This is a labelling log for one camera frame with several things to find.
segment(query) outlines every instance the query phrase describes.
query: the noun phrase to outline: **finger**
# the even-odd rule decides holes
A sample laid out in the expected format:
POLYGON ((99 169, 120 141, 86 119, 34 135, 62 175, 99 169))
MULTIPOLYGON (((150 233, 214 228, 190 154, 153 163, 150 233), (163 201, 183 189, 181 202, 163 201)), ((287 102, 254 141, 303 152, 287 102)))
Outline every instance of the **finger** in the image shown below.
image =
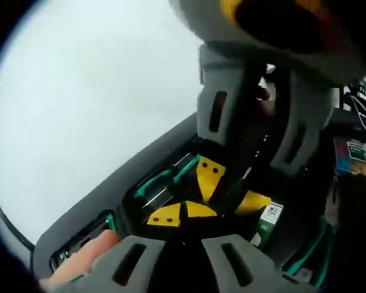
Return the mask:
POLYGON ((112 230, 105 230, 97 238, 87 242, 77 253, 71 255, 50 277, 50 286, 64 284, 76 275, 90 272, 96 258, 119 243, 120 238, 112 230))

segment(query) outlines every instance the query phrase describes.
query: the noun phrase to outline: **green trim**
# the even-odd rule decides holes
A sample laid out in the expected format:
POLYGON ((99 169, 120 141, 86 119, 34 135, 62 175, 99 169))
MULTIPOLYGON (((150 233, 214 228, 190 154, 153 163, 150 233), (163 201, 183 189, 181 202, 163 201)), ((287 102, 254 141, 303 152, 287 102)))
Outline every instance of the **green trim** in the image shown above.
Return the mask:
POLYGON ((338 226, 332 226, 331 233, 330 233, 329 239, 328 239, 328 249, 325 254, 324 265, 323 265, 323 268, 321 269, 320 276, 318 277, 317 282, 315 283, 315 287, 317 287, 317 288, 320 288, 322 286, 325 276, 327 274, 328 267, 329 267, 329 261, 331 260, 331 253, 332 253, 332 248, 335 243, 335 236, 336 236, 337 230, 338 230, 338 226))
POLYGON ((106 217, 106 223, 109 224, 109 227, 110 227, 111 230, 113 230, 114 232, 118 232, 117 231, 117 226, 115 225, 114 216, 112 214, 109 214, 106 217))
POLYGON ((62 259, 63 261, 68 259, 67 253, 67 251, 60 253, 60 259, 62 259))
POLYGON ((171 172, 172 172, 171 170, 165 170, 165 171, 161 172, 160 174, 158 174, 157 176, 149 179, 147 182, 144 183, 144 185, 142 185, 140 188, 138 188, 138 190, 136 192, 137 196, 144 197, 147 188, 149 188, 156 180, 158 180, 161 177, 168 176, 171 172))
POLYGON ((186 174, 195 164, 199 162, 200 156, 196 156, 192 159, 186 166, 183 167, 182 170, 173 178, 174 184, 178 183, 181 177, 186 174))
POLYGON ((296 274, 300 270, 300 268, 302 268, 303 264, 312 255, 312 253, 316 249, 317 245, 322 240, 322 238, 323 238, 323 236, 325 234, 327 225, 328 225, 328 222, 326 221, 325 217, 324 216, 321 216, 320 217, 320 234, 316 238, 315 242, 310 246, 310 248, 308 249, 307 253, 301 259, 299 259, 296 262, 294 262, 292 264, 292 266, 289 267, 289 269, 287 270, 287 273, 289 273, 291 275, 294 275, 294 274, 296 274))

